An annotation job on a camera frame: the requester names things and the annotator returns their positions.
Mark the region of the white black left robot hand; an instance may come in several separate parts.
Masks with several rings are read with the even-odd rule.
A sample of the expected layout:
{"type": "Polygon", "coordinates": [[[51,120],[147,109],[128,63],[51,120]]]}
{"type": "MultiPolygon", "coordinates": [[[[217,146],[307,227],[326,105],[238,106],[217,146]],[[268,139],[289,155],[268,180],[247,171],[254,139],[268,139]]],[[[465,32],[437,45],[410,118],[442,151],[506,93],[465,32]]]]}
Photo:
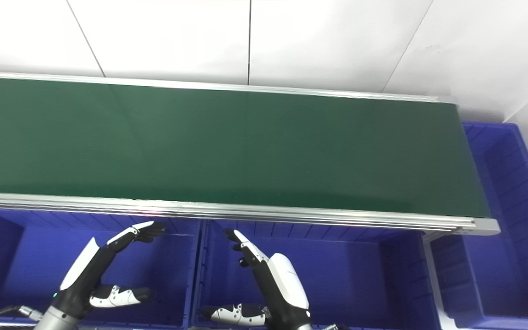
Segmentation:
{"type": "Polygon", "coordinates": [[[131,306],[150,300],[152,292],[149,288],[104,286],[101,278],[116,255],[132,242],[153,242],[165,228],[166,225],[158,221],[134,224],[103,246],[91,238],[63,278],[49,309],[61,318],[82,320],[94,308],[131,306]]]}

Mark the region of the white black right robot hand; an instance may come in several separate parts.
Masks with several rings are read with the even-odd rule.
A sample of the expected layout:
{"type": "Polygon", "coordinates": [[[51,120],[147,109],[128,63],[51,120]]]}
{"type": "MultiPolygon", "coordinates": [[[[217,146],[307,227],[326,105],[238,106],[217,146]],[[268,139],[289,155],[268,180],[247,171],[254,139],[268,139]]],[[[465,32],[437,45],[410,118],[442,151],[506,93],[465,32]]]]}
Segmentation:
{"type": "Polygon", "coordinates": [[[251,268],[265,305],[226,304],[200,307],[200,315],[214,322],[268,330],[312,330],[306,292],[292,262],[282,253],[266,256],[239,230],[225,229],[232,249],[242,253],[238,263],[251,268]]]}

